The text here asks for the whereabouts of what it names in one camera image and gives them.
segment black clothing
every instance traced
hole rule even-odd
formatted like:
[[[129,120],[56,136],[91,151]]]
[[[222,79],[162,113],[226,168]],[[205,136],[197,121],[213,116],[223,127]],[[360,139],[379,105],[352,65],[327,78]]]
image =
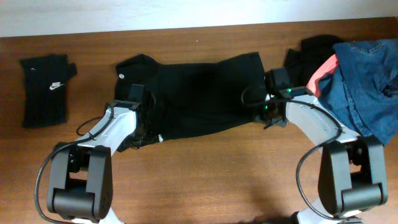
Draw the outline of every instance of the black clothing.
[[[127,100],[133,83],[145,85],[156,98],[149,112],[150,131],[163,140],[217,133],[253,121],[254,111],[241,103],[247,86],[264,85],[258,53],[218,63],[162,65],[138,55],[116,66],[115,100]],[[266,91],[251,91],[249,100],[264,99]]]
[[[66,122],[66,82],[77,74],[67,55],[48,55],[21,60],[25,72],[25,128]]]
[[[289,49],[284,67],[294,86],[306,86],[312,75],[335,54],[333,45],[344,40],[334,35],[318,35],[301,41],[301,52]]]

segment blue denim jacket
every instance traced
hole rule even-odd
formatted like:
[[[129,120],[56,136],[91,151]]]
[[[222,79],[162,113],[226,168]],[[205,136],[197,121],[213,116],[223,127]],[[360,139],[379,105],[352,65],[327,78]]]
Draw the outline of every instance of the blue denim jacket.
[[[398,39],[335,44],[339,67],[320,103],[347,127],[386,145],[398,130]]]

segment pink fabric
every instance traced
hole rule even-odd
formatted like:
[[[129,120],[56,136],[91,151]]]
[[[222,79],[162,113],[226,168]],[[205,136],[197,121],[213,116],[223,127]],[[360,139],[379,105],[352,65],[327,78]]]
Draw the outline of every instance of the pink fabric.
[[[332,55],[318,70],[312,75],[307,84],[307,88],[316,96],[321,95],[318,81],[321,80],[326,74],[333,74],[338,66],[338,59],[336,54]]]

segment wooden surface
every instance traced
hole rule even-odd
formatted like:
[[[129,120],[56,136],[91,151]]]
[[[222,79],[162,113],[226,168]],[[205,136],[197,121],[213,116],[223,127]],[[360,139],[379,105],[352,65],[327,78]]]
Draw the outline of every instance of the wooden surface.
[[[44,223],[33,202],[38,169],[56,143],[76,139],[75,128],[101,114],[113,99],[116,63],[139,53],[168,64],[217,62],[258,51],[269,70],[282,65],[288,48],[316,34],[346,40],[396,38],[398,25],[395,18],[383,18],[0,39],[0,223]],[[68,122],[23,129],[19,59],[49,53],[68,54],[78,67],[68,82]],[[247,124],[115,153],[112,207],[129,224],[236,223],[290,215],[305,208],[294,173],[311,146],[294,125],[263,130],[260,124]],[[389,201],[361,214],[367,223],[398,219],[397,148],[397,137],[385,148]],[[303,167],[302,182],[311,200],[317,197],[319,164],[317,154]],[[40,188],[45,211],[48,177],[46,169]]]

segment nike logo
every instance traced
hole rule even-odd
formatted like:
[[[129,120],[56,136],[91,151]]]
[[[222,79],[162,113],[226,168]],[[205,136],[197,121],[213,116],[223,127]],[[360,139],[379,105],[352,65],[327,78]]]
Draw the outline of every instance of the nike logo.
[[[61,82],[52,83],[51,86],[50,86],[50,90],[54,90],[54,89],[56,89],[56,88],[58,88],[58,87],[60,87],[62,85],[64,85],[64,84],[61,84]]]

